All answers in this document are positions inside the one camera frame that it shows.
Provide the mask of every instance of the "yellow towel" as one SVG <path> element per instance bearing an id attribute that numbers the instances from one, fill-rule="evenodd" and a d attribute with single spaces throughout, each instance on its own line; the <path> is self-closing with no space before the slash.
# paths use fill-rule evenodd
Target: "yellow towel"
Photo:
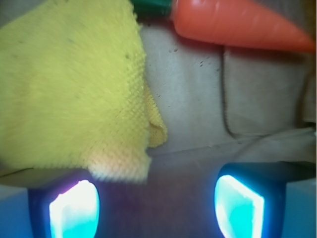
<path id="1" fill-rule="evenodd" d="M 47 0 L 0 29 L 0 166 L 147 177 L 167 129 L 128 0 Z"/>

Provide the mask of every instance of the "black light housing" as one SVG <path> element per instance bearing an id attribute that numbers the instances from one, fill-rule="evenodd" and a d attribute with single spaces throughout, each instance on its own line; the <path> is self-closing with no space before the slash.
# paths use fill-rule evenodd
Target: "black light housing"
<path id="1" fill-rule="evenodd" d="M 29 218 L 25 217 L 23 221 L 26 223 L 28 220 L 30 221 L 33 237 L 74 237 L 79 233 L 82 234 L 82 237 L 94 237 L 99 220 L 100 205 L 97 189 L 91 183 L 93 181 L 90 173 L 82 169 L 0 171 L 0 189 L 2 188 L 5 192 L 9 191 L 7 193 L 11 194 L 11 196 L 2 199 L 0 196 L 0 206 L 1 202 L 9 204 L 8 199 L 14 197 L 14 193 L 12 195 L 10 189 L 23 188 L 27 191 L 29 211 Z M 78 191 L 82 189 L 80 187 L 83 186 L 86 189 L 88 188 L 88 191 L 83 191 L 82 196 L 73 198 L 73 201 L 72 198 L 67 198 L 67 201 L 64 199 L 64 202 L 61 201 L 63 197 L 68 197 L 69 194 L 72 196 L 78 194 Z M 59 204 L 52 208 L 52 204 L 56 204 L 56 201 Z M 21 209 L 20 206 L 23 204 L 25 203 L 19 202 L 15 205 L 15 209 Z M 83 207 L 85 205 L 90 206 L 89 211 L 85 211 Z M 25 231 L 18 231 L 17 233 L 5 224 L 5 220 L 0 219 L 2 230 L 0 237 L 2 233 L 5 237 L 10 236 L 9 234 L 25 235 L 27 233 Z"/>
<path id="2" fill-rule="evenodd" d="M 316 165 L 309 162 L 226 164 L 215 188 L 216 216 L 224 236 L 282 237 L 287 185 L 312 178 Z"/>

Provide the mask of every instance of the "gray cloth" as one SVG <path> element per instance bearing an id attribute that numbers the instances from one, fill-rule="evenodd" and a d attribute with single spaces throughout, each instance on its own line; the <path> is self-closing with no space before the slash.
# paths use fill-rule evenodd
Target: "gray cloth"
<path id="1" fill-rule="evenodd" d="M 303 98 L 303 122 L 316 124 L 316 73 L 312 73 L 305 86 Z"/>
<path id="2" fill-rule="evenodd" d="M 316 163 L 316 131 L 294 129 L 261 138 L 235 156 L 235 162 L 308 161 Z"/>
<path id="3" fill-rule="evenodd" d="M 258 1 L 307 29 L 300 0 Z M 223 91 L 228 130 L 236 136 L 268 135 L 302 125 L 309 59 L 305 54 L 226 47 Z"/>

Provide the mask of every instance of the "fabric texture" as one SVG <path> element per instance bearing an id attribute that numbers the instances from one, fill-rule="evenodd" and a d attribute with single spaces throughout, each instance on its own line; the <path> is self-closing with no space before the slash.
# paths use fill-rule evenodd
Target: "fabric texture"
<path id="1" fill-rule="evenodd" d="M 303 1 L 257 1 L 308 32 Z M 301 127 L 310 64 L 309 54 L 226 47 L 223 90 L 228 130 L 241 137 Z"/>
<path id="2" fill-rule="evenodd" d="M 128 0 L 48 0 L 0 29 L 0 164 L 142 181 L 167 129 Z"/>

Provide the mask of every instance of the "blue light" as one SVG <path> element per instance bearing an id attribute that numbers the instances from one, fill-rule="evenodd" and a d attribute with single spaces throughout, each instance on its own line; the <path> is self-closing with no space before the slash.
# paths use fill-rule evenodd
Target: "blue light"
<path id="1" fill-rule="evenodd" d="M 221 176 L 214 192 L 215 212 L 226 238 L 260 238 L 264 198 L 230 175 Z"/>
<path id="2" fill-rule="evenodd" d="M 50 203 L 52 238 L 93 238 L 99 221 L 99 195 L 87 180 Z"/>

